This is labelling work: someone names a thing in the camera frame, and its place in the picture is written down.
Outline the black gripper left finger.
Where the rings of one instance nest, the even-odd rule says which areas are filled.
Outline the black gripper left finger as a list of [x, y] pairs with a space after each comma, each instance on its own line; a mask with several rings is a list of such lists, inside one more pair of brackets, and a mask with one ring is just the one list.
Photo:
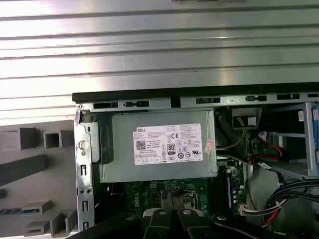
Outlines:
[[72, 236], [73, 239], [168, 239], [172, 225], [172, 195], [161, 193], [161, 208], [144, 211], [142, 217], [120, 213]]

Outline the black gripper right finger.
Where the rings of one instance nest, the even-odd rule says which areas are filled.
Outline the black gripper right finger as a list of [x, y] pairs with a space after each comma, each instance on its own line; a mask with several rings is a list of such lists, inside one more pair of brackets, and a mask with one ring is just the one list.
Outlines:
[[172, 193], [172, 205], [183, 230], [190, 239], [283, 239], [284, 236], [270, 232], [232, 215], [214, 214], [210, 219], [186, 208], [180, 192]]

